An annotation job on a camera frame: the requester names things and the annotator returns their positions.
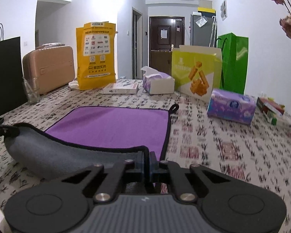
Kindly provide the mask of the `calligraphy print tablecloth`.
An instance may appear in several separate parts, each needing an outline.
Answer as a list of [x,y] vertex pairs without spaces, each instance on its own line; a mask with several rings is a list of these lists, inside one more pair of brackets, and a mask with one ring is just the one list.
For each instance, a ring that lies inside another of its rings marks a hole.
[[180,108],[171,118],[167,160],[182,167],[199,163],[277,193],[287,206],[281,232],[291,232],[291,131],[269,124],[259,110],[247,126],[208,117],[205,102],[181,93],[151,96],[139,88],[135,95],[104,95],[64,86],[35,105],[6,113],[4,123],[25,122],[46,130],[81,106],[168,109],[175,103]]

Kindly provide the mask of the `black paper shopping bag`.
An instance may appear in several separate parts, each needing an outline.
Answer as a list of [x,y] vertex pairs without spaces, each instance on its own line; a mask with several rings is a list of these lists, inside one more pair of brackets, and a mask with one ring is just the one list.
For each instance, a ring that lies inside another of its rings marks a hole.
[[0,23],[0,116],[27,102],[23,86],[20,37],[4,39]]

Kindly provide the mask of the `open white tissue box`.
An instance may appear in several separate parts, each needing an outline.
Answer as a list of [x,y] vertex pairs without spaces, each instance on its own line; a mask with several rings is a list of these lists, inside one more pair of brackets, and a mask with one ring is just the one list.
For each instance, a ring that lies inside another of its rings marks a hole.
[[175,79],[149,66],[141,68],[143,88],[150,95],[173,94]]

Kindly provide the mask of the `dark brown entrance door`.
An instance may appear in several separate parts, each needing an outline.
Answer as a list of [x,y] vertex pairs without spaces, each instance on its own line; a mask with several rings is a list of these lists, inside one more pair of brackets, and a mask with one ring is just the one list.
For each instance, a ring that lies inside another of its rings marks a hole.
[[152,50],[169,50],[184,44],[185,18],[151,16],[149,19],[149,66]]

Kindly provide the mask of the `green snack box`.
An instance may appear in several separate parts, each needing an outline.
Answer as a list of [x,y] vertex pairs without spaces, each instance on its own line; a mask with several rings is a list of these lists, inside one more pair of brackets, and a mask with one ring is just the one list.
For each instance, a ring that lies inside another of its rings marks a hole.
[[220,87],[222,53],[219,48],[180,45],[172,51],[175,91],[209,102]]

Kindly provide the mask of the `purple tissue pack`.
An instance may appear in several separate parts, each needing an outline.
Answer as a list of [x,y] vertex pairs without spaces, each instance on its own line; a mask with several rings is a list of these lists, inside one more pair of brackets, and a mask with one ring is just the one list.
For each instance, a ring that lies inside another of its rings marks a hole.
[[231,91],[213,89],[207,115],[250,125],[256,108],[254,97]]

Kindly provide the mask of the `clear drinking glass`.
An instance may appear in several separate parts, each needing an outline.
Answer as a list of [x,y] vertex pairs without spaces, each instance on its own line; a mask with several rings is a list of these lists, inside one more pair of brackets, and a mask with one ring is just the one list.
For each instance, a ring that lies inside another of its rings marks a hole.
[[25,79],[23,78],[23,87],[30,105],[36,104],[40,101],[40,87],[37,78]]

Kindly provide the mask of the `flat white box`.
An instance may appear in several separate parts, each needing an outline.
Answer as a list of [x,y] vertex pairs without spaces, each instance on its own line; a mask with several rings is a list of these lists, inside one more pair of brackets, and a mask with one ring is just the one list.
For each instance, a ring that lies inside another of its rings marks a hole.
[[138,83],[110,83],[103,88],[103,94],[136,94]]

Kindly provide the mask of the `green gift bag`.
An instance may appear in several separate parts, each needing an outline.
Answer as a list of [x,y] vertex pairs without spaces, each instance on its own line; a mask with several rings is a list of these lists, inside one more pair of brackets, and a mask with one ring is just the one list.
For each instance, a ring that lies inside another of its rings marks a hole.
[[244,94],[248,69],[249,39],[233,33],[217,38],[222,52],[220,89]]

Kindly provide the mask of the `grey refrigerator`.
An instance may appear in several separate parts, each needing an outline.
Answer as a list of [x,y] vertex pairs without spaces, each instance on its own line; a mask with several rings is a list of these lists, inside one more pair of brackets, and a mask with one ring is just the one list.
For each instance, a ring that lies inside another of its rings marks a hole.
[[217,36],[216,14],[209,12],[196,12],[190,18],[190,45],[214,46],[214,37]]

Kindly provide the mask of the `small red green box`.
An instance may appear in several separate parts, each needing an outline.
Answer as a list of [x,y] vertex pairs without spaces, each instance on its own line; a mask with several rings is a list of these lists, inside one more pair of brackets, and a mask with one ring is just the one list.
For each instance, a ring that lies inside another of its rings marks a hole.
[[284,109],[279,104],[267,98],[258,97],[256,105],[271,125],[291,130],[291,118],[285,115]]

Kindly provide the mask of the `yellow paper bag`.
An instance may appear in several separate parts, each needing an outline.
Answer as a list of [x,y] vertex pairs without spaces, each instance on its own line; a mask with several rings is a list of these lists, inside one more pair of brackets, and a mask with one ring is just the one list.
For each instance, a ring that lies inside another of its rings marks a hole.
[[115,83],[114,38],[116,24],[90,22],[76,29],[79,90],[93,90]]

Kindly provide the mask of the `rose gold suitcase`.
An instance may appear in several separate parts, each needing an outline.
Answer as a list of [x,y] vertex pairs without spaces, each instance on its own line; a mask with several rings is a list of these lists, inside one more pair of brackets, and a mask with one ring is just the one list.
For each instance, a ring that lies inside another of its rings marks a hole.
[[24,78],[45,95],[75,79],[73,49],[61,43],[44,44],[22,59]]

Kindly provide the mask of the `wall picture frame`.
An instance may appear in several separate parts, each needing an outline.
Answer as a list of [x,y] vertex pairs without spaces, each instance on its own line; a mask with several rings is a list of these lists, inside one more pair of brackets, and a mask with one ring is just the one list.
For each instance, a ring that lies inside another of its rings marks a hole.
[[227,0],[223,0],[221,6],[220,6],[220,15],[222,20],[224,21],[227,17]]

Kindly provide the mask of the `purple and grey towel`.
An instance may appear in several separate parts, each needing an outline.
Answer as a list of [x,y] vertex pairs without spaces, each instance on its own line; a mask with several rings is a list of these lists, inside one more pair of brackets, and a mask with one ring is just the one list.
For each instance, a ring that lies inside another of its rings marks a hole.
[[131,159],[150,178],[152,159],[165,157],[171,129],[168,110],[85,106],[72,110],[46,131],[27,123],[13,125],[4,137],[9,155],[41,178],[52,180],[96,163],[111,168]]

